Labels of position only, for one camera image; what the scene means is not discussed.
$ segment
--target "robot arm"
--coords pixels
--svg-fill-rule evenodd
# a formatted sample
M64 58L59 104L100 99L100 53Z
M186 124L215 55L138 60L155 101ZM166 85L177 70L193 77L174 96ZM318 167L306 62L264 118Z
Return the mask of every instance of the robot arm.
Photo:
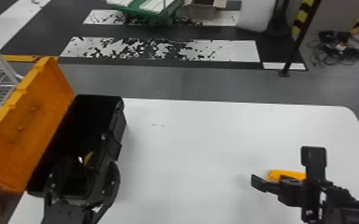
M359 224L359 201L347 189L326 180L326 149L302 147L301 162L306 167L303 180L280 176L278 182L268 182L252 175L251 185L277 195L286 206L300 207L305 223ZM322 192L327 196L323 202L320 201Z

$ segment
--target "cardboard box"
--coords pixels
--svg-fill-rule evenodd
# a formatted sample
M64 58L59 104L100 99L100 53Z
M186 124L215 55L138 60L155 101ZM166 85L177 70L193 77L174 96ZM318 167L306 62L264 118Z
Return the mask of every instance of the cardboard box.
M185 0L189 18L211 20L215 17L218 8L226 8L227 0Z

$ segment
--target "gray wall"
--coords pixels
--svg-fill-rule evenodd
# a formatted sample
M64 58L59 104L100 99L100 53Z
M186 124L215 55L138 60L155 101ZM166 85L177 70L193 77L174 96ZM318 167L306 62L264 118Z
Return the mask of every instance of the gray wall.
M291 0L287 20L292 24L302 0ZM316 35L322 30L350 31L359 16L359 0L322 0L308 35Z

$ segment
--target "black cable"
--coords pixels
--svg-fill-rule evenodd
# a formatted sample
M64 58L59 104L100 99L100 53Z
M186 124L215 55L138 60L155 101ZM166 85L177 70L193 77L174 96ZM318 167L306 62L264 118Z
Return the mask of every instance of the black cable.
M345 45L347 48L355 49L355 47L349 43L345 43ZM314 66L319 65L321 67L324 67L324 65L334 66L337 64L341 64L344 66L353 66L358 61L358 59L355 57L344 55L342 51L338 51L337 54L329 54L328 50L327 52L325 51L325 48L328 48L329 46L327 45L327 43L324 43L320 40L310 41L306 44L306 46L312 49L312 55L309 57L309 61Z

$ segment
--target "orange plastic lid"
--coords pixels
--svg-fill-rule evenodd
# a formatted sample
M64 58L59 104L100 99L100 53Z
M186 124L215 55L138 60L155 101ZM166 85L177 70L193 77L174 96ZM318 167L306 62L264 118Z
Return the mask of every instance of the orange plastic lid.
M74 93L55 59L40 59L0 108L0 186L23 192Z

